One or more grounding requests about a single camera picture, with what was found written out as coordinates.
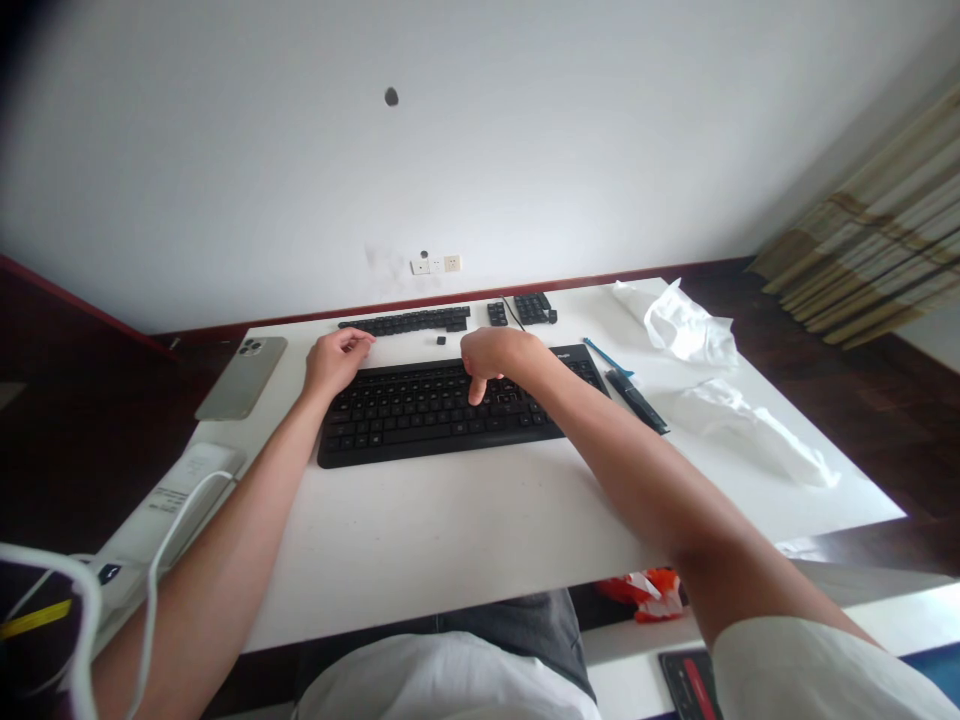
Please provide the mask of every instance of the keycap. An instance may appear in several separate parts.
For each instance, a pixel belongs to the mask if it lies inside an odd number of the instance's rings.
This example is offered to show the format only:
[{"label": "keycap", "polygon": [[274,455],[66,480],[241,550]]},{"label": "keycap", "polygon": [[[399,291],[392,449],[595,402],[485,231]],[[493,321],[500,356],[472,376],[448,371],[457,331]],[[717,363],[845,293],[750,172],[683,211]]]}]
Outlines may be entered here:
[{"label": "keycap", "polygon": [[409,430],[394,430],[383,434],[384,445],[394,445],[402,442],[416,442],[417,440],[435,440],[449,437],[450,425],[431,425],[429,427],[410,428]]}]

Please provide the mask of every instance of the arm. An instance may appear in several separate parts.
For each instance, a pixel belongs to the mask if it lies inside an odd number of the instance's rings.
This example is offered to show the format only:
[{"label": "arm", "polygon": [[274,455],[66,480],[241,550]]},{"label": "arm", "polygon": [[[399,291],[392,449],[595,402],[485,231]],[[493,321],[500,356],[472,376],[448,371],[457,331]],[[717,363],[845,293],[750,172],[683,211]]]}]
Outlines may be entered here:
[{"label": "arm", "polygon": [[474,378],[471,404],[499,373],[537,398],[633,533],[676,568],[708,647],[730,625],[769,615],[813,620],[873,642],[686,458],[567,370],[536,337],[483,328],[461,347]]},{"label": "arm", "polygon": [[[317,341],[303,392],[243,481],[164,578],[153,661],[138,718],[200,717],[243,649],[290,506],[334,396],[353,379],[375,339],[347,328]],[[123,718],[133,699],[144,608],[93,667],[101,718]]]}]

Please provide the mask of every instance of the dark floor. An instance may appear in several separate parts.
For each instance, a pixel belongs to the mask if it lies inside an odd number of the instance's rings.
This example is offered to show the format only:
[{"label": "dark floor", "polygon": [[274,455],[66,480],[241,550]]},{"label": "dark floor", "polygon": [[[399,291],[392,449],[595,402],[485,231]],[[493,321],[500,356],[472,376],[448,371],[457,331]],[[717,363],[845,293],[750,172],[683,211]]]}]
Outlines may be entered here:
[{"label": "dark floor", "polygon": [[[744,356],[909,515],[782,549],[805,559],[960,575],[960,377],[895,337],[848,352],[828,347],[761,294],[762,284],[736,275],[688,279],[683,287],[714,315],[734,318]],[[179,456],[193,410],[231,351],[231,344],[182,348],[179,366],[160,363],[66,393],[29,388],[0,413],[3,539],[96,550]],[[0,576],[7,585],[0,600],[26,580]],[[584,629],[630,617],[588,586],[573,595]],[[290,699],[297,651],[241,657],[208,715]],[[42,677],[59,660],[51,651],[24,667]]]}]

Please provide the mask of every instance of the finger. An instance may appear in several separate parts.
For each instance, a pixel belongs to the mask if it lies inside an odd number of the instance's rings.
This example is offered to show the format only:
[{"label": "finger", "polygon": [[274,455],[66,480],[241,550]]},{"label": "finger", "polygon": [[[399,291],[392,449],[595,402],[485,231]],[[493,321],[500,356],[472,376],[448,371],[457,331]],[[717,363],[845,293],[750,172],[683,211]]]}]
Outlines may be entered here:
[{"label": "finger", "polygon": [[357,344],[354,345],[353,350],[350,351],[349,357],[354,364],[359,367],[360,363],[366,360],[367,356],[370,354],[371,344],[369,340],[357,340]]},{"label": "finger", "polygon": [[479,405],[487,392],[487,381],[479,375],[473,376],[473,382],[470,383],[470,404]]},{"label": "finger", "polygon": [[351,340],[366,340],[370,343],[375,343],[377,339],[370,333],[364,332],[363,330],[357,330],[356,328],[343,328],[342,330],[337,330],[335,333],[330,333],[330,337],[339,345],[343,347]]}]

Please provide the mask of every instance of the striped curtain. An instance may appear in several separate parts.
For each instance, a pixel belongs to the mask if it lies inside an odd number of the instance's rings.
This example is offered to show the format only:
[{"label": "striped curtain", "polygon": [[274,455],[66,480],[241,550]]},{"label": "striped curtain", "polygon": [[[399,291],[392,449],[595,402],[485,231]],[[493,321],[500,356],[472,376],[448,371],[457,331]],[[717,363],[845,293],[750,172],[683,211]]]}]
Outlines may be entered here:
[{"label": "striped curtain", "polygon": [[960,86],[748,270],[844,349],[960,299]]}]

